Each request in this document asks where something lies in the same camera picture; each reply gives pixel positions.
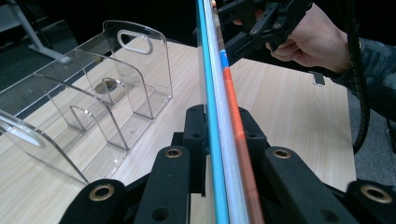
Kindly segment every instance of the black floor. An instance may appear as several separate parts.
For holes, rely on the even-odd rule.
[[[63,21],[44,29],[44,34],[53,49],[60,53],[66,53],[78,45]],[[8,43],[1,48],[0,91],[52,61],[51,58],[30,50],[30,44],[30,39],[24,38],[18,44]],[[360,123],[360,106],[351,94],[348,95],[348,101],[352,136],[355,140]],[[387,130],[386,120],[372,112],[366,141],[355,156],[356,171],[360,179],[396,186],[396,154],[391,148]]]

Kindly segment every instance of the acrylic divider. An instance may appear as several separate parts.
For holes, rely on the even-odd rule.
[[[172,98],[166,40],[146,26],[106,21],[101,34],[64,57],[68,63],[55,60],[0,92],[2,102],[26,102],[0,106],[0,129],[75,179],[111,177]],[[14,96],[12,88],[24,91]]]

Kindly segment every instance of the sleeve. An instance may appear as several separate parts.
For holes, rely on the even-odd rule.
[[[364,38],[360,41],[370,107],[383,117],[396,120],[396,47]],[[332,77],[332,81],[357,96],[352,69]]]

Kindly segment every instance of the black cable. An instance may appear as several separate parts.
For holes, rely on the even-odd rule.
[[[367,95],[367,82],[362,69],[361,46],[359,41],[359,25],[355,18],[353,0],[338,0],[337,6],[341,16],[344,17],[347,43],[349,47],[351,67],[356,84],[356,92],[361,105],[361,123],[359,133],[353,144],[353,152],[356,154],[361,149],[370,124],[370,104]]]

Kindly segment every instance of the wooden table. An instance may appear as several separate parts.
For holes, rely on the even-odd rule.
[[[168,49],[174,95],[112,176],[125,185],[150,172],[157,152],[183,131],[186,110],[203,102],[198,49],[170,42]],[[268,142],[294,150],[321,181],[345,191],[356,179],[347,90],[327,78],[320,87],[310,74],[245,59],[231,69],[238,104]],[[58,222],[84,185],[0,141],[0,222]],[[210,223],[199,214],[211,209],[194,195],[191,223]]]

